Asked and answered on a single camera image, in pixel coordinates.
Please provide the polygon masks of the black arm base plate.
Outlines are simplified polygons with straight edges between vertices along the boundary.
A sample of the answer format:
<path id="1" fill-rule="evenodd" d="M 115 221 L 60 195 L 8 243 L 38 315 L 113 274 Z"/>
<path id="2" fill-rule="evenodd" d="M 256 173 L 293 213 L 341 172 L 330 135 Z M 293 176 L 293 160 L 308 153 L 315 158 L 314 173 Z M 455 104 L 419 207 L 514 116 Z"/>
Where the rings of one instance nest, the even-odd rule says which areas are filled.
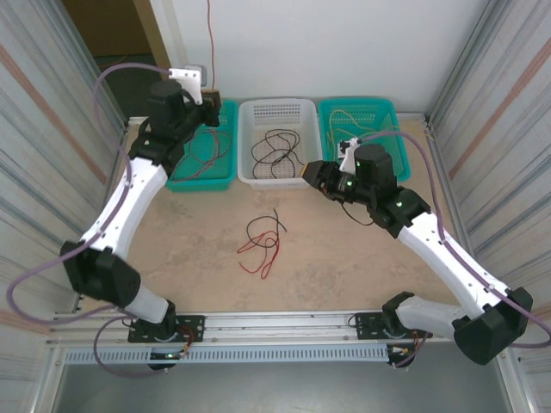
<path id="1" fill-rule="evenodd" d="M 392 332 L 384 322 L 382 311 L 357 312 L 348 320 L 348 325 L 356 331 L 358 340 L 422 339 L 426 334 L 424 330 L 408 330 L 403 327 Z"/>
<path id="2" fill-rule="evenodd" d="M 130 343 L 193 343 L 202 342 L 204 316 L 176 315 L 173 320 L 152 324 L 142 319 L 132 321 L 127 340 Z"/>

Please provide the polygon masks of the white plastic basket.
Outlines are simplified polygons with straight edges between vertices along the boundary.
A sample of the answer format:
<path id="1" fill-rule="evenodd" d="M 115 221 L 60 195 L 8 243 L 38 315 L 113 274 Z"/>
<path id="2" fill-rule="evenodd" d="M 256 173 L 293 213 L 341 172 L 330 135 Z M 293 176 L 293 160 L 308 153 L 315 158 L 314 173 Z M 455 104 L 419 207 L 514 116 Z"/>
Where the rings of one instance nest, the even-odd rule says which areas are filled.
<path id="1" fill-rule="evenodd" d="M 306 188 L 303 166 L 323 158 L 316 107 L 299 98 L 243 102 L 237 144 L 241 182 L 255 190 Z"/>

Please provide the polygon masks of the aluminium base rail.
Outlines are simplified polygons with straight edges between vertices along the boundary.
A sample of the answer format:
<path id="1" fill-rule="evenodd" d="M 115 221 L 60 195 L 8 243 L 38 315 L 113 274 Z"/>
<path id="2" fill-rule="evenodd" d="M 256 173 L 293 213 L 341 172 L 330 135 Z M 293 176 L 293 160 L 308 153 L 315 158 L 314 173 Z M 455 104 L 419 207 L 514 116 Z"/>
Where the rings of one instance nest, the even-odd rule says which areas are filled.
<path id="1" fill-rule="evenodd" d="M 355 310 L 206 312 L 203 326 L 194 333 L 203 346 L 334 344 L 358 340 Z M 96 335 L 103 347 L 128 346 L 129 322 L 116 321 L 115 311 L 49 329 L 51 346 L 89 347 Z"/>

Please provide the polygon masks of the teal plastic basket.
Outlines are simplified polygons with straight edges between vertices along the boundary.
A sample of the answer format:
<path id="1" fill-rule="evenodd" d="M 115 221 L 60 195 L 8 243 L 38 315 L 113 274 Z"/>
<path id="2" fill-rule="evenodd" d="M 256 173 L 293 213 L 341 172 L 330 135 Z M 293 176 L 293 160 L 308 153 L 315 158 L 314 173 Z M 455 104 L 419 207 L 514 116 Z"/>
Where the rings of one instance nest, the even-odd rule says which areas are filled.
<path id="1" fill-rule="evenodd" d="M 353 137 L 363 139 L 380 131 L 398 131 L 393 104 L 383 98 L 347 97 L 324 99 L 318 105 L 324 160 L 337 161 L 338 144 Z M 374 140 L 383 145 L 393 160 L 399 182 L 410 178 L 411 169 L 403 139 L 391 135 Z"/>
<path id="2" fill-rule="evenodd" d="M 184 145 L 184 156 L 165 186 L 175 193 L 224 191 L 237 172 L 238 104 L 224 100 L 220 126 L 202 126 Z"/>

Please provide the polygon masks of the black controller board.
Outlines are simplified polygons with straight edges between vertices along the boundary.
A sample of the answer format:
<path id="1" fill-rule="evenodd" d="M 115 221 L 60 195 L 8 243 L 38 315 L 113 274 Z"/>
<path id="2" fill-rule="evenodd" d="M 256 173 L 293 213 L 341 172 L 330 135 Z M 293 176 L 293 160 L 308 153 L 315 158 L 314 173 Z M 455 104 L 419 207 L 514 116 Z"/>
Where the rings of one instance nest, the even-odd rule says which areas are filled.
<path id="1" fill-rule="evenodd" d="M 415 359 L 417 346 L 410 344 L 388 344 L 387 345 L 387 364 L 393 369 L 408 368 Z"/>
<path id="2" fill-rule="evenodd" d="M 163 371 L 173 368 L 178 362 L 182 361 L 188 353 L 187 348 L 177 350 L 161 349 L 152 351 L 147 366 L 152 371 Z"/>

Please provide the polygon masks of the beige door frame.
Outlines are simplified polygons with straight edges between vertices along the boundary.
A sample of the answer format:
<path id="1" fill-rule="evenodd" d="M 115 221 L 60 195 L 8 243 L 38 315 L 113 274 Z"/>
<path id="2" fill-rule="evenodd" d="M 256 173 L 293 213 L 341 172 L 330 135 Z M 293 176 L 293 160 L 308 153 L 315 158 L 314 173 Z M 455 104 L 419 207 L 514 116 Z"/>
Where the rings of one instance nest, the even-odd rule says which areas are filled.
<path id="1" fill-rule="evenodd" d="M 176 16 L 175 0 L 133 0 L 157 66 L 185 64 L 186 52 Z"/>

